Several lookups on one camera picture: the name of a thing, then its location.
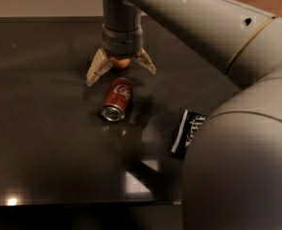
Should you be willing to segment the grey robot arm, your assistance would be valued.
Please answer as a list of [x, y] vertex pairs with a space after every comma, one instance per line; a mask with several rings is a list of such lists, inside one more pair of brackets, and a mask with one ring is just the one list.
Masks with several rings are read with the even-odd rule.
[[185, 230], [282, 230], [282, 18], [234, 0], [131, 4], [243, 87], [184, 161]]

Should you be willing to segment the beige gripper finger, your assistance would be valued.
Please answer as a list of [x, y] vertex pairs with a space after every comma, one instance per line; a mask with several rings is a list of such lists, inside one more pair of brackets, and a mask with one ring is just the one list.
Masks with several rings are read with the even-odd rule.
[[102, 75], [112, 68], [110, 57], [103, 48], [100, 48], [92, 59], [86, 73], [86, 85], [92, 86]]
[[153, 64], [148, 53], [141, 48], [136, 55], [134, 56], [134, 60], [142, 67], [148, 69], [153, 75], [156, 73], [156, 68]]

